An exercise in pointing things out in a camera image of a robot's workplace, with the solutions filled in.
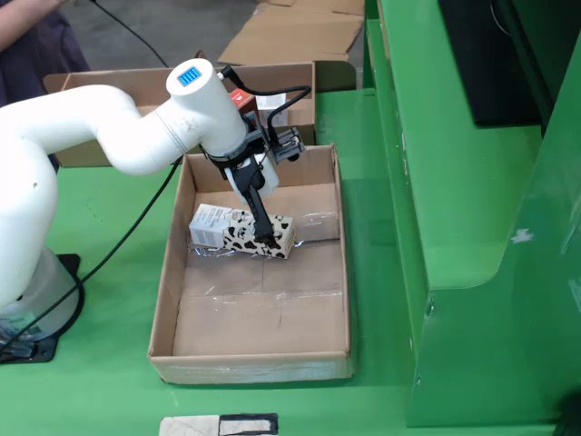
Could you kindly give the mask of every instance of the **blue label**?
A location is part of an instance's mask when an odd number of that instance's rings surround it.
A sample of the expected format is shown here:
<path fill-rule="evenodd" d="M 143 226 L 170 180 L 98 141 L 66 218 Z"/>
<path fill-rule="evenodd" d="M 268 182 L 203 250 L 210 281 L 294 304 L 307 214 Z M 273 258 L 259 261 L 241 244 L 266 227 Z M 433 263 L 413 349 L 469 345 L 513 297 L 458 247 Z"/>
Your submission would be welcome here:
<path fill-rule="evenodd" d="M 193 82 L 194 80 L 201 76 L 202 73 L 200 73 L 197 68 L 192 67 L 185 73 L 180 74 L 178 76 L 178 80 L 183 86 L 187 86 L 188 84 L 190 84 L 191 82 Z"/>

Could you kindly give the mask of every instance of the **cardboard tray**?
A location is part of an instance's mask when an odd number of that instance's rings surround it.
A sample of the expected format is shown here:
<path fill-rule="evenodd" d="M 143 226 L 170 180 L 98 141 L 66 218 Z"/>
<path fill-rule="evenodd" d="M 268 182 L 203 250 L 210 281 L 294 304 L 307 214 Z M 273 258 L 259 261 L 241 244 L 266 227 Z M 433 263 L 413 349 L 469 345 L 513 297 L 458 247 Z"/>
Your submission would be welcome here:
<path fill-rule="evenodd" d="M 349 286 L 340 169 L 332 146 L 308 147 L 277 168 L 264 199 L 298 231 L 311 213 L 335 216 L 288 260 L 198 255 L 188 224 L 200 203 L 247 209 L 212 163 L 184 158 L 148 357 L 166 382 L 290 382 L 350 377 Z"/>
<path fill-rule="evenodd" d="M 146 115 L 164 103 L 169 94 L 165 81 L 172 68 L 152 68 L 142 70 L 97 71 L 87 73 L 51 74 L 44 79 L 47 92 L 65 91 L 89 84 L 108 84 L 125 91 L 132 97 L 142 115 Z M 309 84 L 312 92 L 289 108 L 289 125 L 278 127 L 284 131 L 291 126 L 299 129 L 305 144 L 316 144 L 315 114 L 317 92 L 337 91 L 355 88 L 355 70 L 344 62 L 307 62 L 299 64 L 277 64 L 261 66 L 238 66 L 236 72 L 244 83 L 257 90 L 271 90 L 282 87 Z M 228 91 L 235 86 L 224 81 Z M 297 93 L 287 95 L 292 98 Z M 195 147 L 191 153 L 198 153 Z M 110 165 L 99 144 L 93 140 L 56 153 L 61 166 L 107 166 Z"/>

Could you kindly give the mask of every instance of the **gray floor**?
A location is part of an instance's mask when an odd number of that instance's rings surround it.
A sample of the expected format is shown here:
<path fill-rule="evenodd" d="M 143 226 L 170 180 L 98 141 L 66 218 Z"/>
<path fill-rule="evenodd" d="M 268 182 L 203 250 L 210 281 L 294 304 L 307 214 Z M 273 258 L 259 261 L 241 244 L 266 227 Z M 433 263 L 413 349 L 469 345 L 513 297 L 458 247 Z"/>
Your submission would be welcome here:
<path fill-rule="evenodd" d="M 99 0 L 99 3 L 141 35 L 170 66 L 192 57 L 198 49 L 215 63 L 257 4 L 256 0 Z M 67 3 L 63 12 L 92 69 L 161 66 L 143 43 L 89 0 Z M 350 62 L 358 70 L 363 62 L 361 34 L 350 50 Z"/>

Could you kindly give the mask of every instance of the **dark clothing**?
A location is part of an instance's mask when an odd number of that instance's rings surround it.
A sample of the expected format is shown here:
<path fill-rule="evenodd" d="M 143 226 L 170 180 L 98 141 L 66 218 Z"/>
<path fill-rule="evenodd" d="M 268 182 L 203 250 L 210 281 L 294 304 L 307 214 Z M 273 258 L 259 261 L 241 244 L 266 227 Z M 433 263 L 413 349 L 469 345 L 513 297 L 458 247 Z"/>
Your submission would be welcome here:
<path fill-rule="evenodd" d="M 8 2 L 0 0 L 0 7 Z M 88 69 L 73 29 L 55 11 L 0 52 L 0 107 L 46 94 L 48 74 Z"/>

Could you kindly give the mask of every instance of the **person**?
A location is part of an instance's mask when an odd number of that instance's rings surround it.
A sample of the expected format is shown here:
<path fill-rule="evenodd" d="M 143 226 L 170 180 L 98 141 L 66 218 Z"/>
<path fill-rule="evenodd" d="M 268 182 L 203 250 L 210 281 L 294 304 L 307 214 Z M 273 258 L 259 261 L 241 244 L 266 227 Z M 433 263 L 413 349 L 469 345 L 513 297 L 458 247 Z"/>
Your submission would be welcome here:
<path fill-rule="evenodd" d="M 58 9 L 68 0 L 0 0 L 0 107 L 46 94 L 48 74 L 89 70 Z"/>

